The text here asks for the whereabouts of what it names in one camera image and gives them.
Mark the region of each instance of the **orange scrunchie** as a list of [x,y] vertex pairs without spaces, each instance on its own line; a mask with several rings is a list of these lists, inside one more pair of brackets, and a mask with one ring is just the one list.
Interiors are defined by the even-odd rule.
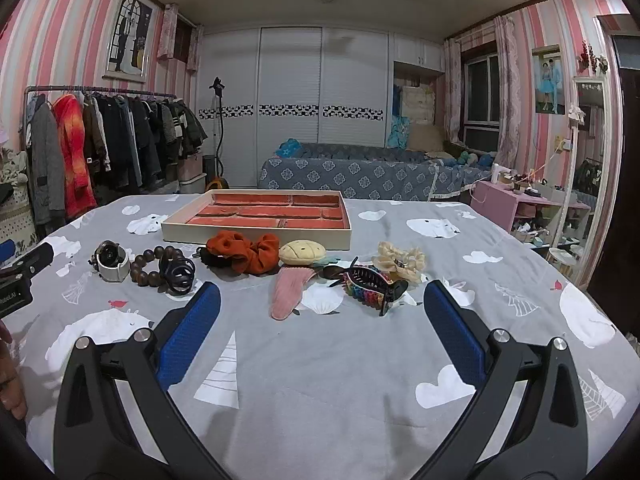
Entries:
[[207,251],[217,256],[232,258],[231,267],[242,274],[262,274],[278,265],[280,240],[265,234],[255,244],[236,231],[219,231],[207,241]]

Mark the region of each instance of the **wall socket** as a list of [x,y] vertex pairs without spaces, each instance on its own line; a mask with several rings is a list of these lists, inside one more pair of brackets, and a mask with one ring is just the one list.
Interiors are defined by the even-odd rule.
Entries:
[[554,151],[557,152],[560,149],[571,151],[571,139],[565,139],[559,135],[556,136],[556,142],[554,143]]

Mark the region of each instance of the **metal screw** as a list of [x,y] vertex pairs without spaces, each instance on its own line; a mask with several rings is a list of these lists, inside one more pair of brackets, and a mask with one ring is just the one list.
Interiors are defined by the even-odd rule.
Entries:
[[554,346],[558,350],[564,350],[566,348],[566,341],[564,339],[562,339],[561,337],[556,337],[554,339]]
[[148,328],[140,328],[133,334],[133,339],[135,339],[139,343],[148,341],[149,338],[151,338],[151,330],[149,330]]
[[509,332],[499,328],[498,330],[494,330],[494,339],[498,343],[506,343],[509,339],[511,339],[511,336],[509,335]]
[[78,339],[78,341],[76,341],[76,348],[78,350],[84,350],[89,346],[90,342],[91,340],[87,336],[83,336],[80,339]]

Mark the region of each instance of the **gray coat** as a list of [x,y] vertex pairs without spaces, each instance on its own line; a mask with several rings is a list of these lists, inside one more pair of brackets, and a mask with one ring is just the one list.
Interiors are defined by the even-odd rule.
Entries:
[[31,189],[38,225],[65,216],[65,161],[56,120],[45,102],[41,94],[31,120]]

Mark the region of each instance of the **poster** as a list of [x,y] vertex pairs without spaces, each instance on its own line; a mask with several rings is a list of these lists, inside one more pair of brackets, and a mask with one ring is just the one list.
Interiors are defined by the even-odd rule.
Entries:
[[147,0],[121,0],[110,35],[105,77],[146,82],[153,13]]
[[531,54],[536,113],[564,115],[564,76],[560,47],[551,45],[535,48]]

